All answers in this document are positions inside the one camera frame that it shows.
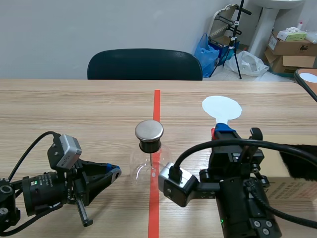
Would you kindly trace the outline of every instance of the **black cable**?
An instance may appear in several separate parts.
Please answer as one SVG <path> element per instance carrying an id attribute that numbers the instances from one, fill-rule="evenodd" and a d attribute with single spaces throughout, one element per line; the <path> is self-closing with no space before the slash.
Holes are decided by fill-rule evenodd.
<path id="1" fill-rule="evenodd" d="M 24 230 L 25 228 L 27 228 L 28 226 L 30 226 L 31 224 L 33 224 L 34 222 L 36 222 L 38 219 L 46 216 L 47 214 L 53 212 L 53 211 L 56 211 L 58 210 L 59 208 L 62 208 L 63 205 L 60 203 L 59 205 L 53 207 L 53 208 L 50 208 L 42 213 L 40 213 L 39 215 L 36 215 L 35 217 L 31 218 L 29 221 L 23 223 L 21 226 L 19 226 L 18 228 L 15 228 L 11 231 L 8 231 L 8 232 L 1 232 L 0 233 L 0 237 L 8 237 L 8 236 L 12 236 L 22 230 Z"/>
<path id="2" fill-rule="evenodd" d="M 21 165 L 21 163 L 23 162 L 23 160 L 25 159 L 25 157 L 30 153 L 30 151 L 33 149 L 33 147 L 39 143 L 40 140 L 42 140 L 45 136 L 47 135 L 53 135 L 56 136 L 57 133 L 54 131 L 47 131 L 45 133 L 43 133 L 42 135 L 40 135 L 31 145 L 30 147 L 24 152 L 24 154 L 22 155 L 22 157 L 20 158 L 20 160 L 18 161 L 18 163 L 15 165 L 14 169 L 12 170 L 8 180 L 11 181 L 14 174 L 16 173 L 16 171 L 18 170 L 19 166 Z"/>
<path id="3" fill-rule="evenodd" d="M 19 189 L 19 190 L 15 193 L 15 198 L 17 198 L 22 192 L 23 192 L 23 190 L 22 190 L 22 189 Z"/>
<path id="4" fill-rule="evenodd" d="M 300 157 L 301 159 L 311 163 L 312 165 L 317 167 L 317 157 L 298 148 L 288 146 L 288 145 L 281 145 L 273 142 L 263 141 L 263 140 L 252 140 L 252 139 L 231 139 L 231 140 L 213 140 L 208 141 L 199 145 L 195 145 L 184 153 L 182 153 L 174 164 L 174 168 L 179 170 L 180 164 L 191 154 L 198 152 L 200 150 L 218 147 L 218 146 L 232 146 L 232 145 L 239 145 L 239 146 L 255 146 L 255 147 L 262 147 L 271 150 L 281 151 L 287 154 L 292 154 L 295 156 Z"/>
<path id="5" fill-rule="evenodd" d="M 311 221 L 311 220 L 307 220 L 307 219 L 299 218 L 299 217 L 294 217 L 294 216 L 288 215 L 288 214 L 286 214 L 284 212 L 281 212 L 281 211 L 278 211 L 278 210 L 272 208 L 271 206 L 266 204 L 266 202 L 264 202 L 257 195 L 257 193 L 254 190 L 254 186 L 252 186 L 251 182 L 248 182 L 247 185 L 250 188 L 250 191 L 249 191 L 250 194 L 253 196 L 253 198 L 258 203 L 258 205 L 261 206 L 262 208 L 270 211 L 275 216 L 280 217 L 280 218 L 282 218 L 282 219 L 284 219 L 286 221 L 293 222 L 293 223 L 296 223 L 296 224 L 299 224 L 299 225 L 302 225 L 302 226 L 305 226 L 305 227 L 310 227 L 310 228 L 317 229 L 317 222 L 315 222 L 315 221 Z"/>

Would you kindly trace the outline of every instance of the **floor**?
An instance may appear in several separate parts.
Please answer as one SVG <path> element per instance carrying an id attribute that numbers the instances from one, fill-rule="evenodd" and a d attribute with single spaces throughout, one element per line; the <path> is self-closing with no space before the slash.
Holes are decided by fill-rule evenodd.
<path id="1" fill-rule="evenodd" d="M 260 82 L 293 82 L 292 78 L 280 77 L 278 75 L 266 72 L 264 75 L 259 77 L 253 77 L 242 74 L 242 79 L 239 79 L 239 75 L 235 72 L 225 69 L 219 66 L 210 78 L 203 78 L 203 81 L 260 81 Z"/>

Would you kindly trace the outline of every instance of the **metal lid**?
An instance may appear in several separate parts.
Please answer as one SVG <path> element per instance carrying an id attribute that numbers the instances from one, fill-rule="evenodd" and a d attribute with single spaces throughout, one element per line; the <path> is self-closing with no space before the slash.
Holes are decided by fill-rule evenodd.
<path id="1" fill-rule="evenodd" d="M 163 125 L 156 120 L 145 120 L 135 128 L 136 137 L 143 142 L 159 140 L 163 135 Z"/>

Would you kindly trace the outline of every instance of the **tissue box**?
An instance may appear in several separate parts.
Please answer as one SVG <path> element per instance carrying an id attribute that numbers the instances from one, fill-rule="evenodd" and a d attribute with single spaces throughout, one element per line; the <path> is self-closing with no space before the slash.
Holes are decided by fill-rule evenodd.
<path id="1" fill-rule="evenodd" d="M 305 39 L 307 33 L 304 31 L 301 32 L 286 32 L 286 31 L 280 31 L 277 35 L 277 38 L 283 40 L 283 41 L 300 41 Z"/>

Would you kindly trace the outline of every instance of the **white paper sign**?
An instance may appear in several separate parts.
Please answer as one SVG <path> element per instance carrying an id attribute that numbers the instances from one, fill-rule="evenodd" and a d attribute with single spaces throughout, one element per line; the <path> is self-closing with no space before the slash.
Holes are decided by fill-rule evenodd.
<path id="1" fill-rule="evenodd" d="M 310 82 L 310 83 L 317 83 L 317 76 L 311 73 L 301 73 L 299 75 L 303 80 Z"/>
<path id="2" fill-rule="evenodd" d="M 203 109 L 215 118 L 217 123 L 224 124 L 228 124 L 228 120 L 240 117 L 242 113 L 242 108 L 236 101 L 223 96 L 207 97 L 203 101 Z"/>

